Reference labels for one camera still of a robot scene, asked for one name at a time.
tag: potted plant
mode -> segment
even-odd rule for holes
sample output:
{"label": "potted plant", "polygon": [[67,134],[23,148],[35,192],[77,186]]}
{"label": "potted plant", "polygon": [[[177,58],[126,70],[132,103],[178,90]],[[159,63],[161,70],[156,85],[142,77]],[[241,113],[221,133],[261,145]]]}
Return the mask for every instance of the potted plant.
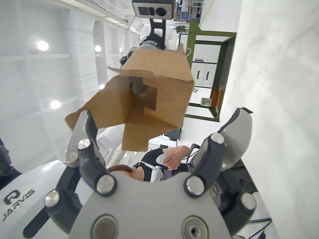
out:
{"label": "potted plant", "polygon": [[187,33],[186,26],[178,25],[174,28],[177,33]]}

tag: small container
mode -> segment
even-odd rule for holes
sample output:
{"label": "small container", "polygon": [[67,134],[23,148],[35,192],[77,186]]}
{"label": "small container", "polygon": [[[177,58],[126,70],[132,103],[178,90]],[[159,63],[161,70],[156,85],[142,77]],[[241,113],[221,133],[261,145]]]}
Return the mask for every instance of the small container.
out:
{"label": "small container", "polygon": [[212,104],[212,99],[202,98],[200,105],[204,107],[210,107]]}

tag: black shirt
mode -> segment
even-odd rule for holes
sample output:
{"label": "black shirt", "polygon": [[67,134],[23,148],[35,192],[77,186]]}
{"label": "black shirt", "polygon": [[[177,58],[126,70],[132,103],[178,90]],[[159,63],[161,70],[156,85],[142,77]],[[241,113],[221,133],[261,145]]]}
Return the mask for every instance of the black shirt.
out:
{"label": "black shirt", "polygon": [[[169,171],[168,167],[162,165],[162,164],[158,164],[156,162],[156,159],[159,155],[163,154],[163,149],[161,148],[157,148],[154,150],[151,150],[149,152],[147,152],[144,157],[142,158],[143,162],[146,162],[150,165],[153,166],[160,166],[162,168],[162,172],[164,174],[164,180],[167,180],[171,177],[173,177],[174,175],[176,175],[179,172],[188,172],[188,166],[186,163],[181,163],[179,165],[179,167],[176,170],[173,171]],[[151,175],[152,175],[152,169],[149,168],[148,166],[146,166],[144,163],[137,163],[135,165],[136,168],[138,167],[142,167],[144,170],[144,181],[149,182],[151,181]]]}

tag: cardboard flap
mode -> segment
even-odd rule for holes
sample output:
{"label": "cardboard flap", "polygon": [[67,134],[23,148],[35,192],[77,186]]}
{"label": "cardboard flap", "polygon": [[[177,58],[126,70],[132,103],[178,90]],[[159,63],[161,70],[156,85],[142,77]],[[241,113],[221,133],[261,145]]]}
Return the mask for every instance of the cardboard flap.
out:
{"label": "cardboard flap", "polygon": [[143,104],[134,101],[125,124],[123,150],[147,151],[149,139],[177,129],[173,125],[145,116],[143,110]]}
{"label": "cardboard flap", "polygon": [[120,75],[137,77],[167,77],[186,83],[193,82],[188,61],[181,52],[135,50],[122,69],[110,68]]}
{"label": "cardboard flap", "polygon": [[167,78],[143,78],[143,84],[157,89],[155,110],[145,107],[144,114],[173,125],[175,129],[179,128],[183,123],[194,83],[181,83]]}
{"label": "cardboard flap", "polygon": [[82,108],[68,115],[65,121],[73,130],[80,113],[83,110],[89,110],[97,128],[124,124],[132,101],[130,78],[118,75],[113,77],[105,88],[97,92]]}

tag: person's hand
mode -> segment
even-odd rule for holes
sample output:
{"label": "person's hand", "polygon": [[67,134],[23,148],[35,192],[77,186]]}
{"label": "person's hand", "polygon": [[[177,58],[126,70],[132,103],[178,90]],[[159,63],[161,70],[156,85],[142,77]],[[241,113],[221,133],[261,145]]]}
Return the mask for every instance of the person's hand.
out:
{"label": "person's hand", "polygon": [[164,159],[163,164],[168,167],[169,171],[176,170],[180,165],[181,159],[180,156],[173,152]]}

